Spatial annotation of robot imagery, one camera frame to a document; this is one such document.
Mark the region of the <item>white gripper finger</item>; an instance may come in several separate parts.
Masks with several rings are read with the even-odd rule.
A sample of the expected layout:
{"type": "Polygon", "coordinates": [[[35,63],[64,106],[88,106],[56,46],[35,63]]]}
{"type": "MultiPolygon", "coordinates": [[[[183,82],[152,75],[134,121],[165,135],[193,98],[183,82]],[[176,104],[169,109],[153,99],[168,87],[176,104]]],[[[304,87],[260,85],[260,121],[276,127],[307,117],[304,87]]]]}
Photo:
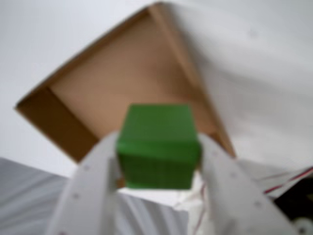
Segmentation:
{"type": "Polygon", "coordinates": [[[115,146],[118,132],[97,143],[67,183],[48,235],[112,235],[122,172],[115,146]]]}
{"type": "Polygon", "coordinates": [[[303,235],[305,219],[291,223],[242,171],[230,155],[205,134],[201,175],[208,188],[211,219],[218,235],[303,235]]]}

